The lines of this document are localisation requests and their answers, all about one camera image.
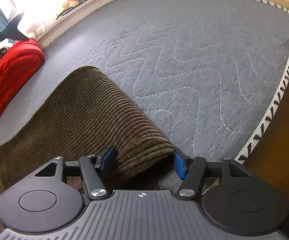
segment circular disc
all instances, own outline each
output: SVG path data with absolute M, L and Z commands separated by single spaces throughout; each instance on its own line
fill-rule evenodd
M 0 220 L 17 232 L 43 234 L 70 223 L 83 205 L 78 190 L 63 182 L 28 180 L 0 196 Z
M 203 195 L 201 205 L 216 227 L 243 236 L 277 230 L 289 210 L 278 190 L 252 178 L 234 178 L 220 183 Z

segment mattress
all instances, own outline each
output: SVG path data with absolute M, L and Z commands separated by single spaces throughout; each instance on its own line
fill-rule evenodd
M 289 11 L 265 0 L 114 0 L 44 53 L 0 118 L 0 144 L 70 72 L 93 65 L 185 155 L 243 163 L 289 81 Z M 160 188 L 180 183 L 171 172 Z

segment dark green plush shark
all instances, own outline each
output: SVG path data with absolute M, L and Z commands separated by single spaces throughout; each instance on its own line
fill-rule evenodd
M 11 39 L 15 41 L 29 41 L 29 39 L 18 30 L 18 24 L 21 21 L 23 16 L 24 16 L 24 13 L 18 14 L 0 32 L 0 42 L 5 39 Z

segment ribbed fabric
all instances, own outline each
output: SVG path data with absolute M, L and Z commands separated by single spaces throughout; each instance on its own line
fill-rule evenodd
M 78 160 L 109 145 L 118 151 L 104 180 L 111 189 L 173 153 L 171 143 L 114 82 L 98 68 L 79 68 L 0 146 L 0 194 L 53 157 Z M 81 189 L 80 178 L 68 178 L 68 183 Z

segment mattress edge binding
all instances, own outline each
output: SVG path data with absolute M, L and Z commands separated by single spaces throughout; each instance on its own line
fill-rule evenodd
M 74 26 L 75 24 L 77 24 L 79 21 L 81 21 L 82 19 L 84 19 L 85 17 L 87 17 L 88 15 L 90 15 L 92 12 L 96 11 L 97 9 L 101 8 L 102 6 L 112 2 L 114 0 L 108 1 L 107 3 L 99 6 L 98 8 L 92 10 L 91 12 L 89 12 L 87 15 L 85 15 L 84 17 L 82 17 L 80 20 L 76 21 L 74 24 L 72 24 L 70 27 L 68 27 L 67 29 L 65 29 L 61 34 L 59 34 L 56 38 L 54 38 L 51 42 L 49 42 L 44 48 L 46 49 L 51 43 L 53 43 L 59 36 L 61 36 L 63 33 L 65 33 L 67 30 L 69 30 L 72 26 Z M 289 14 L 289 10 L 284 7 L 281 6 L 279 4 L 276 4 L 274 2 L 271 1 L 267 1 L 267 0 L 255 0 L 257 2 L 261 2 L 264 4 L 268 4 L 271 5 L 273 7 L 279 8 L 281 10 L 286 11 Z M 280 80 L 280 83 L 278 85 L 278 88 L 274 94 L 274 97 L 271 101 L 271 103 L 269 104 L 264 116 L 262 117 L 259 125 L 257 126 L 257 128 L 254 130 L 254 132 L 252 133 L 251 137 L 249 138 L 249 140 L 246 142 L 246 144 L 243 146 L 243 148 L 240 150 L 240 152 L 237 154 L 237 156 L 234 158 L 236 161 L 238 161 L 239 163 L 243 164 L 244 161 L 249 157 L 249 155 L 251 154 L 251 152 L 254 150 L 255 146 L 257 145 L 257 143 L 260 141 L 260 139 L 262 138 L 264 132 L 267 130 L 269 124 L 271 123 L 273 116 L 275 115 L 278 106 L 281 102 L 281 99 L 286 91 L 286 87 L 289 83 L 289 58 L 287 60 L 286 63 L 286 67 L 285 70 L 283 72 L 282 78 Z

